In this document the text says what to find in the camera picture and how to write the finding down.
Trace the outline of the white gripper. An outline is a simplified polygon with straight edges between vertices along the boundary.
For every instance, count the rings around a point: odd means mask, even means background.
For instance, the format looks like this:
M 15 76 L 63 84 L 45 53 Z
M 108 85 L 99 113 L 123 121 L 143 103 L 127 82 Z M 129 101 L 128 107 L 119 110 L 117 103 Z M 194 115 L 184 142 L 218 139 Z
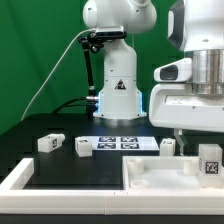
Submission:
M 184 155 L 183 131 L 224 133 L 224 97 L 199 96 L 191 84 L 158 84 L 150 96 L 149 120 L 155 127 L 175 128 L 174 137 Z

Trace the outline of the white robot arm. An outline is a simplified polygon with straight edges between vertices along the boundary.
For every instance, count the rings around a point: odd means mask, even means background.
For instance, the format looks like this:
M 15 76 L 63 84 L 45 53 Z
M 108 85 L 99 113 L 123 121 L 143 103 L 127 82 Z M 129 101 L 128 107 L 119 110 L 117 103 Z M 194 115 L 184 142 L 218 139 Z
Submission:
M 148 117 L 156 127 L 224 132 L 224 0 L 177 0 L 168 39 L 186 56 L 154 71 L 149 111 L 136 86 L 137 55 L 127 34 L 152 29 L 151 0 L 88 0 L 83 20 L 93 52 L 103 48 L 104 87 L 94 117 L 110 125 Z

